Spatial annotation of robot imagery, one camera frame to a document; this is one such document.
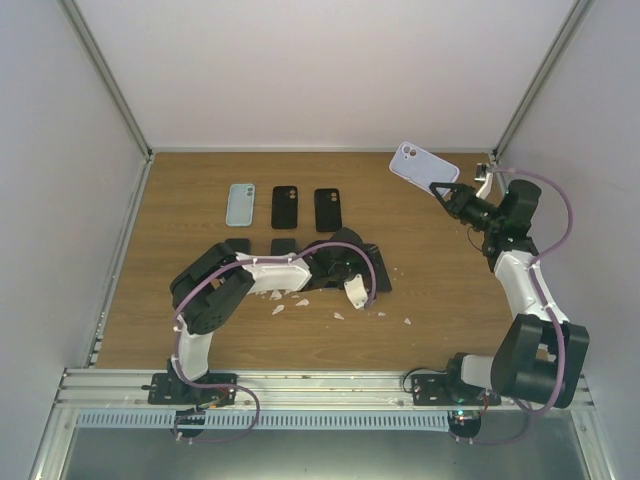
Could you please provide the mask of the light blue phone case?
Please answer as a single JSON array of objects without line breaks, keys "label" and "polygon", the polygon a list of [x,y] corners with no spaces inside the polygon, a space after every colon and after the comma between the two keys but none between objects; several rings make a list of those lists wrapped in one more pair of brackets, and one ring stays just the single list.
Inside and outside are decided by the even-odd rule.
[{"label": "light blue phone case", "polygon": [[226,208],[226,225],[249,227],[253,222],[256,187],[251,183],[232,184]]}]

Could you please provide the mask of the black cased phone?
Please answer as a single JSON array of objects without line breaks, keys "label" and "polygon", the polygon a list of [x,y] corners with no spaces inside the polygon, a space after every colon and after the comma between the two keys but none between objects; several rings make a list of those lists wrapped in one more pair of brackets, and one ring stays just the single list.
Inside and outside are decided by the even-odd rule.
[{"label": "black cased phone", "polygon": [[272,191],[271,227],[293,230],[298,226],[298,189],[294,185],[276,186]]},{"label": "black cased phone", "polygon": [[342,227],[340,193],[337,188],[316,189],[314,209],[317,232],[337,232]]}]

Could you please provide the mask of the black smartphone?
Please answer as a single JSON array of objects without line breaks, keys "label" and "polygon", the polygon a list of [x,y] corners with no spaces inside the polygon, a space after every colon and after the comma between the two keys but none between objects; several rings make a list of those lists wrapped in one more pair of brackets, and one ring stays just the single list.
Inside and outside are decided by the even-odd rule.
[{"label": "black smartphone", "polygon": [[225,243],[235,252],[246,255],[251,253],[251,241],[248,238],[228,238]]},{"label": "black smartphone", "polygon": [[365,253],[373,264],[376,275],[376,291],[390,293],[393,290],[391,280],[378,245],[367,243],[364,245]]},{"label": "black smartphone", "polygon": [[271,256],[285,256],[291,253],[296,253],[297,250],[298,244],[294,238],[275,238],[271,241]]}]

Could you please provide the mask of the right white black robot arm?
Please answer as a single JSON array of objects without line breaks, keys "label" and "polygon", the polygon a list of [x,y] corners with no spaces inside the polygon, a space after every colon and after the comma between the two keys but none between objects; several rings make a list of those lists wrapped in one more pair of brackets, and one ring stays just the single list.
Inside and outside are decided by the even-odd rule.
[{"label": "right white black robot arm", "polygon": [[587,329],[568,320],[540,271],[541,253],[529,235],[541,189],[516,179],[499,205],[462,183],[434,182],[430,190],[446,212],[484,235],[481,251],[507,297],[513,322],[492,357],[457,354],[449,361],[443,393],[464,405],[479,389],[539,412],[573,401],[590,343]]}]

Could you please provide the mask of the lilac phone case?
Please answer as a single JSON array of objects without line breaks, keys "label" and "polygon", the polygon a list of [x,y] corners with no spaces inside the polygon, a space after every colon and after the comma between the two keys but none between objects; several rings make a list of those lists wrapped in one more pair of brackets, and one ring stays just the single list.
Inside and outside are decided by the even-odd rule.
[{"label": "lilac phone case", "polygon": [[454,164],[409,142],[398,147],[389,170],[430,195],[432,183],[455,183],[460,174]]}]

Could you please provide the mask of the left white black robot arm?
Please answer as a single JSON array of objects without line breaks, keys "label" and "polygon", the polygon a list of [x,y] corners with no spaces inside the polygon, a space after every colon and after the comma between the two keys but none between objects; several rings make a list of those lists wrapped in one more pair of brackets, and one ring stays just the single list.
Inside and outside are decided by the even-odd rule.
[{"label": "left white black robot arm", "polygon": [[170,284],[176,332],[169,360],[169,371],[175,375],[172,393],[185,404],[203,398],[214,333],[245,297],[327,288],[343,290],[357,310],[371,307],[376,299],[374,260],[361,237],[348,228],[282,255],[250,255],[227,242],[211,247]]}]

